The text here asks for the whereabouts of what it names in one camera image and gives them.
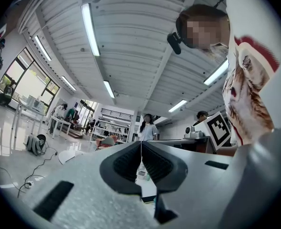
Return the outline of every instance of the fluorescent light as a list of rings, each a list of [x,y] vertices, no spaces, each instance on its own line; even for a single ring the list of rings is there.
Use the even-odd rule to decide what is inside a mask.
[[[26,63],[26,61],[22,58],[21,55],[19,56],[19,59],[20,59],[20,58],[23,60],[23,62],[24,62],[27,66],[29,66],[29,65]]]
[[[74,91],[76,90],[76,88],[73,87],[73,85],[64,76],[62,76],[62,78],[71,87],[71,89],[73,89]]]
[[[87,32],[88,40],[92,49],[94,56],[100,56],[98,45],[96,42],[96,37],[94,33],[93,19],[91,14],[90,4],[86,3],[81,6],[81,13],[83,18],[83,23],[85,30]]]
[[[174,107],[172,107],[169,112],[172,113],[173,111],[175,111],[176,109],[180,108],[181,106],[183,106],[184,104],[186,104],[187,101],[186,100],[181,100],[177,105],[175,105]]]
[[[38,37],[38,36],[35,36],[35,39],[36,39],[36,41],[37,41],[39,47],[41,48],[42,52],[43,52],[44,55],[46,56],[47,60],[48,60],[48,61],[51,61],[51,58],[50,58],[50,56],[47,54],[47,52],[45,51],[45,48],[43,47],[42,43],[40,42],[39,37]]]
[[[111,89],[110,83],[108,81],[103,81],[104,85],[106,86],[111,98],[115,98],[113,91]]]
[[[45,81],[42,80],[40,77],[38,77],[40,81],[42,81],[44,83],[44,85],[46,85]]]
[[[204,84],[205,85],[210,85],[211,83],[213,83],[221,74],[223,74],[224,71],[226,71],[228,68],[228,59],[221,64],[217,70],[215,70],[214,73],[212,73],[205,81]]]

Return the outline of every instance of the black headband camera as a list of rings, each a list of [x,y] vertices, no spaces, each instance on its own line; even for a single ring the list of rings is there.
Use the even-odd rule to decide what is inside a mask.
[[[213,6],[214,8],[217,8],[218,5],[222,2],[223,0],[219,0],[218,3]],[[180,18],[177,19],[175,23],[175,27],[177,28],[177,32],[168,34],[167,36],[167,42],[170,44],[172,47],[173,51],[176,54],[181,53],[181,47],[180,43],[183,42],[187,47],[189,48],[195,48],[195,46],[190,42],[191,40],[187,40],[184,36],[182,36],[182,22]]]

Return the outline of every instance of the white shirt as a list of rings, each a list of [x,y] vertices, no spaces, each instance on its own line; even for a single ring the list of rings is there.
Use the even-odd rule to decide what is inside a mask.
[[[230,20],[229,71],[223,98],[238,145],[274,128],[260,91],[281,65],[281,21],[264,0],[226,0]]]
[[[54,117],[63,117],[65,113],[65,109],[62,105],[56,107],[55,112],[53,114]]]
[[[158,129],[155,125],[146,124],[142,132],[140,132],[139,129],[140,141],[153,140],[154,136],[157,135],[157,133]]]

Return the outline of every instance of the floor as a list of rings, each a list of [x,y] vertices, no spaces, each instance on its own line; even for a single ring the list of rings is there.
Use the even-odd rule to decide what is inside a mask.
[[[0,106],[0,188],[5,194],[16,197],[18,195],[16,187],[20,188],[24,184],[25,178],[32,174],[34,168],[42,164],[45,159],[50,159],[55,151],[48,148],[42,156],[35,156],[33,153],[28,152],[24,143],[27,141],[28,135],[30,135],[32,121],[28,121],[23,116],[20,120],[17,138],[14,138],[14,133],[11,129],[13,117],[14,111]],[[38,128],[39,123],[36,123],[34,134],[38,133]],[[65,133],[61,133],[60,136],[52,139],[50,134],[46,134],[46,129],[47,125],[43,125],[40,133],[46,136],[49,146],[55,148],[58,153],[63,150],[95,151],[95,147],[90,145],[88,140],[75,139]],[[54,170],[61,168],[61,166],[62,164],[59,162],[58,157],[53,156],[51,160],[46,160],[43,166],[36,169],[35,174],[46,177]],[[44,179],[40,176],[31,178],[34,181],[34,186]],[[23,192],[27,193],[28,190],[23,187],[19,198],[23,198],[25,194]]]

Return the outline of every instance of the hair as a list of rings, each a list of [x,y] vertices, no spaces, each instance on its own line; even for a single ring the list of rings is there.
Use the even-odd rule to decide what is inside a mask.
[[[203,110],[198,111],[197,118],[199,119],[201,115],[202,116],[208,116],[208,113],[206,111],[203,111]]]
[[[150,124],[151,125],[153,125],[153,117],[152,117],[152,115],[151,114],[145,114],[145,116],[144,116],[144,119],[145,119],[145,117],[146,116],[149,116],[150,117]],[[143,131],[143,129],[145,128],[145,125],[146,125],[146,122],[145,122],[145,120],[142,122],[142,124],[141,124],[141,126],[140,126],[140,133],[142,133],[142,131]]]
[[[226,15],[225,12],[223,12],[219,9],[216,9],[214,7],[204,5],[204,4],[196,4],[180,13],[180,15],[177,18],[177,21],[175,23],[175,26],[177,28],[177,32],[178,32],[179,36],[181,38],[184,38],[184,36],[182,35],[182,28],[190,17],[208,16],[208,17],[212,17],[217,20],[225,15]]]

